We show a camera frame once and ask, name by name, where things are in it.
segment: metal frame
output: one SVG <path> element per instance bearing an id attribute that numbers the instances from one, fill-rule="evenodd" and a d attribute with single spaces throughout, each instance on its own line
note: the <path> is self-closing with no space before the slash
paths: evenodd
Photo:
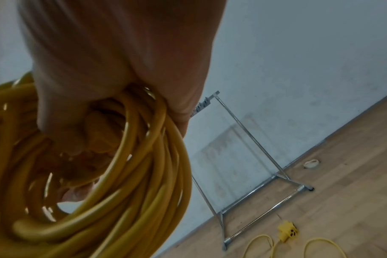
<path id="1" fill-rule="evenodd" d="M 292 179 L 290 179 L 290 177 L 285 173 L 285 171 L 283 170 L 282 167 L 280 167 L 280 165 L 273 159 L 272 156 L 270 156 L 270 154 L 263 148 L 263 146 L 256 140 L 256 138 L 254 138 L 254 136 L 247 130 L 247 128 L 240 122 L 240 120 L 232 113 L 232 111 L 225 105 L 225 103 L 223 103 L 223 101 L 219 98 L 219 91 L 215 92 L 214 94 L 212 94 L 210 97 L 208 98 L 205 98 L 204 102 L 201 102 L 198 104 L 198 106 L 196 107 L 196 109 L 194 110 L 194 112 L 192 113 L 191 116 L 194 116 L 196 115 L 197 113 L 199 113 L 201 110 L 203 110 L 205 107 L 207 107 L 208 105 L 211 104 L 211 99 L 215 98 L 225 109 L 226 111 L 230 114 L 231 117 L 233 117 L 233 119 L 236 121 L 236 123 L 243 129 L 243 131 L 245 131 L 245 133 L 253 140 L 253 142 L 257 145 L 257 147 L 259 147 L 259 149 L 269 158 L 269 160 L 274 164 L 274 166 L 278 169 L 278 172 L 275 173 L 274 175 L 272 175 L 270 178 L 268 178 L 267 180 L 264 180 L 261 184 L 259 184 L 258 186 L 256 186 L 253 190 L 251 190 L 249 193 L 245 194 L 244 196 L 242 196 L 241 198 L 239 198 L 237 201 L 235 201 L 234 203 L 232 203 L 231 205 L 227 206 L 226 208 L 224 208 L 221 212 L 217 213 L 215 211 L 215 209 L 213 208 L 213 206 L 211 205 L 211 203 L 209 202 L 208 198 L 206 197 L 205 193 L 203 192 L 202 188 L 199 186 L 198 182 L 196 181 L 196 179 L 194 178 L 194 176 L 192 175 L 192 180 L 194 182 L 194 184 L 196 185 L 196 187 L 198 188 L 200 194 L 202 195 L 202 198 L 205 200 L 206 204 L 208 205 L 209 209 L 211 210 L 213 216 L 218 220 L 221 228 L 222 228 L 222 240 L 223 240 L 223 243 L 222 243 L 222 250 L 226 251 L 228 249 L 228 245 L 230 243 L 232 243 L 233 240 L 235 240 L 240 234 L 242 234 L 243 232 L 247 231 L 251 226 L 253 226 L 257 221 L 261 220 L 262 218 L 266 217 L 268 214 L 270 214 L 271 212 L 275 211 L 276 209 L 278 209 L 280 206 L 282 206 L 284 203 L 288 202 L 290 199 L 292 199 L 294 196 L 296 196 L 298 193 L 300 192 L 303 192 L 303 191 L 314 191 L 314 188 L 312 186 L 309 186 L 309 185 L 306 185 L 306 184 L 303 184 L 303 183 L 300 183 L 300 182 L 296 182 Z M 281 201 L 279 201 L 277 204 L 275 204 L 273 207 L 271 207 L 269 210 L 267 210 L 266 212 L 264 212 L 263 214 L 261 214 L 259 217 L 257 217 L 256 219 L 254 219 L 252 222 L 250 222 L 249 224 L 247 224 L 246 226 L 244 226 L 243 228 L 241 228 L 239 231 L 237 231 L 236 233 L 234 233 L 233 235 L 231 236 L 228 236 L 226 237 L 225 236 L 225 223 L 224 223 L 224 215 L 226 213 L 228 213 L 230 210 L 232 210 L 234 207 L 238 206 L 239 204 L 241 204 L 243 201 L 245 201 L 246 199 L 248 199 L 249 197 L 251 197 L 253 194 L 255 194 L 256 192 L 258 192 L 260 189 L 264 188 L 265 186 L 267 186 L 269 183 L 273 182 L 275 179 L 281 179 L 287 183 L 291 183 L 291 184 L 294 184 L 297 187 L 296 190 L 294 190 L 289 196 L 287 196 L 286 198 L 282 199 Z"/>

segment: hardwood floor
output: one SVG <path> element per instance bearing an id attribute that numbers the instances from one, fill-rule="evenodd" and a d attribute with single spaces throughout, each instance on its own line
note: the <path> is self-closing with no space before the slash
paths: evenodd
<path id="1" fill-rule="evenodd" d="M 303 163 L 318 159 L 321 164 L 304 169 Z M 387 99 L 335 132 L 325 143 L 308 153 L 288 170 L 295 180 L 315 187 L 258 222 L 221 250 L 221 231 L 216 219 L 163 253 L 162 258 L 240 258 L 256 235 L 271 235 L 277 241 L 280 218 L 289 220 L 300 235 L 277 247 L 275 257 L 302 258 L 304 243 L 313 237 L 335 241 L 348 258 L 387 258 Z M 232 211 L 226 221 L 228 233 L 252 221 L 294 186 L 276 180 Z M 254 243 L 247 258 L 267 258 L 265 239 Z M 307 258 L 338 258 L 341 254 L 326 243 L 313 243 Z"/>

